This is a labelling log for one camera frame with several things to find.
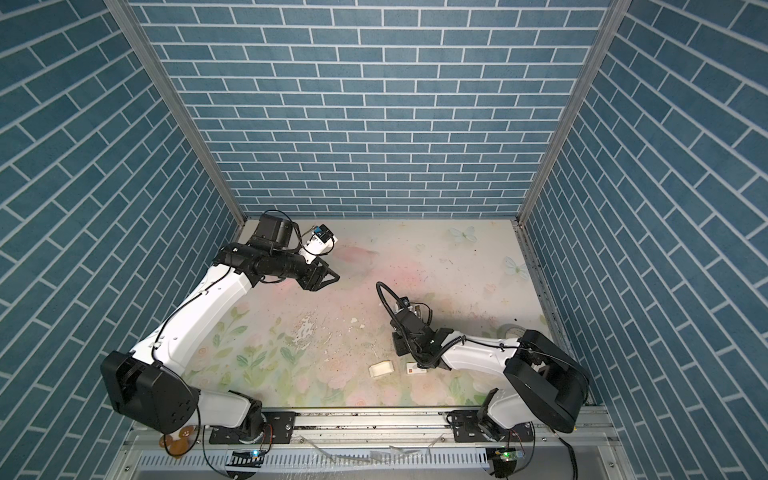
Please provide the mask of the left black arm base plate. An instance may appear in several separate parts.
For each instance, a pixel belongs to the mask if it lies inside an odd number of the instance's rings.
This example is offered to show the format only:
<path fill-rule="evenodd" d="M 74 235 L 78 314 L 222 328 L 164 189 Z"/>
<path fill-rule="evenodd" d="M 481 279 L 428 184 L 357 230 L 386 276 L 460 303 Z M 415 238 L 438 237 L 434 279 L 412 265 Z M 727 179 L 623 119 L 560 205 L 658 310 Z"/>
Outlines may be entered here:
<path fill-rule="evenodd" d="M 233 446 L 288 444 L 296 418 L 297 413 L 293 411 L 260 412 L 253 419 L 246 419 L 239 427 L 213 427 L 209 443 Z"/>

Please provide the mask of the brown white plush toy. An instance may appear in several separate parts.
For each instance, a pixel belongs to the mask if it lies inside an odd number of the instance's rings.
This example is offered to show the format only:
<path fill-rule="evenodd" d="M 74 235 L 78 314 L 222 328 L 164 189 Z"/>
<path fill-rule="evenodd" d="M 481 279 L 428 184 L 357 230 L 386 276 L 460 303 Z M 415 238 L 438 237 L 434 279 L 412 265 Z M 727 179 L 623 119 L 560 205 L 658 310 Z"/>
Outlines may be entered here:
<path fill-rule="evenodd" d="M 168 455 L 174 458 L 181 458 L 195 446 L 198 433 L 199 431 L 196 426 L 188 425 L 172 434 L 164 434 L 159 439 L 158 444 L 160 449 Z"/>

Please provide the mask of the clear tape roll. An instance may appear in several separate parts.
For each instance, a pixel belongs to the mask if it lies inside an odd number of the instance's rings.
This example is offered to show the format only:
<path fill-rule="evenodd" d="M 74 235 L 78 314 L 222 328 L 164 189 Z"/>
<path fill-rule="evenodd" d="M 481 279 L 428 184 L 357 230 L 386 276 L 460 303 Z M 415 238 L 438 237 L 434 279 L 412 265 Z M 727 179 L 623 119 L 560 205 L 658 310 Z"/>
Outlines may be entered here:
<path fill-rule="evenodd" d="M 504 324 L 497 329 L 497 337 L 500 339 L 520 338 L 526 329 L 519 325 Z"/>

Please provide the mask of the white staple box sleeve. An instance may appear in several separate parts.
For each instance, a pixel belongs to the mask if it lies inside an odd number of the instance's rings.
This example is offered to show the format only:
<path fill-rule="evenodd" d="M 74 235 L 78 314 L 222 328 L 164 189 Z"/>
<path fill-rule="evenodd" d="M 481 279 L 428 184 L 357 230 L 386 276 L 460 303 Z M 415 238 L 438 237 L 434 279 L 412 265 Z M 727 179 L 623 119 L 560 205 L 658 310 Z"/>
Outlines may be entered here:
<path fill-rule="evenodd" d="M 421 375 L 427 372 L 426 369 L 419 367 L 415 362 L 409 362 L 406 364 L 407 375 Z"/>

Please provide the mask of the staple box tray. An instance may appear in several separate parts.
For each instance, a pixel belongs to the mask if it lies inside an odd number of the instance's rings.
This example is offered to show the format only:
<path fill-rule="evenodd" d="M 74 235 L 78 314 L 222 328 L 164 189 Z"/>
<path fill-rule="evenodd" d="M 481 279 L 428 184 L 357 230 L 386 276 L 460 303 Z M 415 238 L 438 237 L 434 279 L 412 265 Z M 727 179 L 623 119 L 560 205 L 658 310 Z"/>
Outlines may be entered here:
<path fill-rule="evenodd" d="M 368 367 L 369 376 L 373 379 L 392 374 L 394 371 L 394 364 L 390 360 L 381 361 Z"/>

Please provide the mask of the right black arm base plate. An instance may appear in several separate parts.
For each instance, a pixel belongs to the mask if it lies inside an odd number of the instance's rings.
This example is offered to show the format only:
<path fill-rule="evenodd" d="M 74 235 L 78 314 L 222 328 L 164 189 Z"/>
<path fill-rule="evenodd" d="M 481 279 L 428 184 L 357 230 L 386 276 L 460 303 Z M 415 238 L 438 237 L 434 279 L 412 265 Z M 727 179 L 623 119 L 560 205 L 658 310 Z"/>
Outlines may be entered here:
<path fill-rule="evenodd" d="M 478 410 L 453 410 L 445 415 L 456 443 L 479 442 L 532 442 L 535 439 L 530 423 L 517 424 L 504 429 L 491 420 L 478 418 Z"/>

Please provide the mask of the aluminium front rail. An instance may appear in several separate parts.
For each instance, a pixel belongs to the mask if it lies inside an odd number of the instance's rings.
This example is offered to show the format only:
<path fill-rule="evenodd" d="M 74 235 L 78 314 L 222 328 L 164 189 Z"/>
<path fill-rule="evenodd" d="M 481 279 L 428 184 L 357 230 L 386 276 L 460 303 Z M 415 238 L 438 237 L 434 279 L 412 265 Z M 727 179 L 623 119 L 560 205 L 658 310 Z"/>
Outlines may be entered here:
<path fill-rule="evenodd" d="M 288 444 L 269 446 L 212 445 L 212 429 L 188 454 L 175 459 L 161 450 L 156 434 L 138 427 L 129 434 L 108 470 L 109 479 L 631 479 L 634 476 L 619 435 L 603 407 L 585 407 L 570 434 L 555 433 L 539 421 L 532 442 L 456 443 L 445 415 L 466 407 L 382 407 L 297 409 Z M 353 470 L 309 473 L 219 471 L 140 472 L 144 453 L 174 460 L 200 452 L 204 457 L 229 451 L 237 458 L 261 460 L 274 450 L 311 449 L 322 454 L 344 450 L 405 454 L 417 449 L 483 449 L 487 469 Z"/>

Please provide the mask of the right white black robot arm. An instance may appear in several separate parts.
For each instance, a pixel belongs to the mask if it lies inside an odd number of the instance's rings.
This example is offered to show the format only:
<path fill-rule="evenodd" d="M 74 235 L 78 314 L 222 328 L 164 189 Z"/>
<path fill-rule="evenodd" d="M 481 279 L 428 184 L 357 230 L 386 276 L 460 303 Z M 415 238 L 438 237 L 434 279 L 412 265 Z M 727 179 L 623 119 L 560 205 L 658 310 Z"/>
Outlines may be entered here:
<path fill-rule="evenodd" d="M 559 433 L 575 430 L 591 378 L 543 333 L 527 329 L 516 338 L 490 339 L 434 329 L 431 310 L 422 317 L 417 302 L 382 281 L 375 288 L 399 356 L 411 356 L 422 370 L 477 371 L 508 381 L 508 388 L 489 391 L 475 414 L 476 428 L 486 438 L 506 439 L 514 427 L 535 421 Z"/>

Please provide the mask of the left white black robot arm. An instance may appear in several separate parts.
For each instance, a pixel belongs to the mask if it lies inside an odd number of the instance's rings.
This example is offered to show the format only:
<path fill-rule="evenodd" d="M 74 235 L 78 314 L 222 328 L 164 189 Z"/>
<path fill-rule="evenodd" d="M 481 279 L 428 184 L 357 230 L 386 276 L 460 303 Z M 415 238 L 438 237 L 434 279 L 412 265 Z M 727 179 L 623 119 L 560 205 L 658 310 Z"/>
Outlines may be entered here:
<path fill-rule="evenodd" d="M 299 238 L 299 226 L 279 210 L 267 210 L 245 243 L 216 254 L 203 280 L 161 325 L 126 353 L 111 352 L 100 371 L 112 409 L 164 435 L 187 426 L 220 427 L 242 443 L 263 435 L 260 401 L 240 393 L 200 390 L 182 378 L 195 348 L 235 304 L 266 278 L 292 279 L 316 292 L 339 281 L 325 261 L 336 235 L 324 224 Z"/>

